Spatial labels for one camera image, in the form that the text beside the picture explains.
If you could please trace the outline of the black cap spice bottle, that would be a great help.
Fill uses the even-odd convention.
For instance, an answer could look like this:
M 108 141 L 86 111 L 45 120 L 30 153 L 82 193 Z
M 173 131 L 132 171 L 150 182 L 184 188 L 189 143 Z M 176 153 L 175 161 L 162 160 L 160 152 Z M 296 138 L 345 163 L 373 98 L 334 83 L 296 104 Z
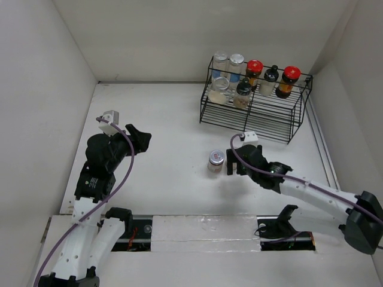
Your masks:
M 247 77 L 242 79 L 237 85 L 233 98 L 233 105 L 237 108 L 245 109 L 250 101 L 252 85 Z

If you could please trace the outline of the clear glass jar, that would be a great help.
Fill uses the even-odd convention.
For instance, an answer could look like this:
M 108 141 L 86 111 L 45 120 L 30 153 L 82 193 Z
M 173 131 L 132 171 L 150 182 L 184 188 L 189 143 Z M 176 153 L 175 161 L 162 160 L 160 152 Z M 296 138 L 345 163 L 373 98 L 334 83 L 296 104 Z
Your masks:
M 232 96 L 229 88 L 229 80 L 225 77 L 217 77 L 213 80 L 208 90 L 208 99 L 219 105 L 227 104 Z

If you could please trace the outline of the black cap white powder bottle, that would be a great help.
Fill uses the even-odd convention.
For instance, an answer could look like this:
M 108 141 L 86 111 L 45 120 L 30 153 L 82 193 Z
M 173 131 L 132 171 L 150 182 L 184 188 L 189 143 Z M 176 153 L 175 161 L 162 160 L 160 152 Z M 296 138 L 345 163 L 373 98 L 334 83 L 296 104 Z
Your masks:
M 264 72 L 263 80 L 260 82 L 259 92 L 263 96 L 270 96 L 278 81 L 279 72 L 277 65 L 271 66 Z

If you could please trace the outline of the tall jar blue label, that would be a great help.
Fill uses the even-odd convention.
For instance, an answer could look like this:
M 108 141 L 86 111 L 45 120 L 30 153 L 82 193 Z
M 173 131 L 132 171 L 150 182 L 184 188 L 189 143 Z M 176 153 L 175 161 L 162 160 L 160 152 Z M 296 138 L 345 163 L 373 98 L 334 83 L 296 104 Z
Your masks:
M 211 81 L 218 77 L 225 77 L 228 54 L 225 51 L 216 51 L 212 61 Z
M 229 59 L 229 88 L 235 89 L 239 83 L 244 63 L 244 56 L 238 53 L 232 54 Z

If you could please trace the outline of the red lid dark sauce jar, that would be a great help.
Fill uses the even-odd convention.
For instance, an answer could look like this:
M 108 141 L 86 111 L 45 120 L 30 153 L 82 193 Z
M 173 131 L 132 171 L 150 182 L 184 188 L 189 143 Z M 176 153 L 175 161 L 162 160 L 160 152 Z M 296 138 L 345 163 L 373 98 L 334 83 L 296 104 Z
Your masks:
M 259 76 L 263 71 L 263 64 L 259 60 L 250 60 L 247 63 L 245 74 L 249 79 L 249 83 L 251 84 L 252 91 L 256 90 L 257 83 L 259 80 Z

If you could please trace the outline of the red lid sauce jar front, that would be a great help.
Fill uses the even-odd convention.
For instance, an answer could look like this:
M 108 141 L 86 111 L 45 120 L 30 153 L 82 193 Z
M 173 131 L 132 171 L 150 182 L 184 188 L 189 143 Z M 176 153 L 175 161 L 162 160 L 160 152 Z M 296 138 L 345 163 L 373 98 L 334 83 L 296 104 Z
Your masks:
M 287 66 L 282 74 L 281 81 L 279 82 L 275 94 L 277 97 L 286 99 L 290 96 L 293 86 L 301 76 L 301 71 L 296 66 Z

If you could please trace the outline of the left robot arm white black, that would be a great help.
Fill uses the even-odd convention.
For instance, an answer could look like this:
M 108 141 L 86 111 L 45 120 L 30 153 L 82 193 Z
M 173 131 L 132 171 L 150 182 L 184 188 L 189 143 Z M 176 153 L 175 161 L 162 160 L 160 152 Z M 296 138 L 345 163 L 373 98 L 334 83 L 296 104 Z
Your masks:
M 100 134 L 87 141 L 86 162 L 75 189 L 71 226 L 38 270 L 34 286 L 99 286 L 101 267 L 117 240 L 134 234 L 131 210 L 106 203 L 127 181 L 114 172 L 129 157 L 148 150 L 152 135 L 132 124 L 120 129 L 100 119 Z

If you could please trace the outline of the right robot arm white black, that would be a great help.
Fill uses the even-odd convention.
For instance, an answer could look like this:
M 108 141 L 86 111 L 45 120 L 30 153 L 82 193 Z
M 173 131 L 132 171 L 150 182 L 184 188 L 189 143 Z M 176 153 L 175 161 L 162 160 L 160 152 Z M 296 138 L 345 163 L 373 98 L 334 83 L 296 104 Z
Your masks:
M 374 194 L 347 193 L 297 176 L 290 166 L 267 161 L 260 145 L 230 147 L 226 156 L 228 175 L 247 175 L 266 190 L 294 197 L 319 209 L 316 213 L 296 204 L 286 205 L 257 229 L 268 244 L 281 245 L 302 233 L 315 232 L 344 239 L 363 254 L 373 255 L 380 249 L 382 206 Z

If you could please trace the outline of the right side metal rail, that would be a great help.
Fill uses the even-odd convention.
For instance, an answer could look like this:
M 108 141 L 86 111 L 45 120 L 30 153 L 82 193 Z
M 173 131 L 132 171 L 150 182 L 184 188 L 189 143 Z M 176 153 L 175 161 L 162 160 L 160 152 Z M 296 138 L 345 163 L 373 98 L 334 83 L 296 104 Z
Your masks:
M 314 134 L 314 141 L 316 143 L 320 155 L 324 173 L 326 175 L 326 181 L 330 187 L 340 189 L 338 177 L 320 126 L 320 122 L 315 112 L 314 105 L 312 104 L 312 101 L 309 98 L 309 96 L 306 99 L 306 113 L 309 125 Z

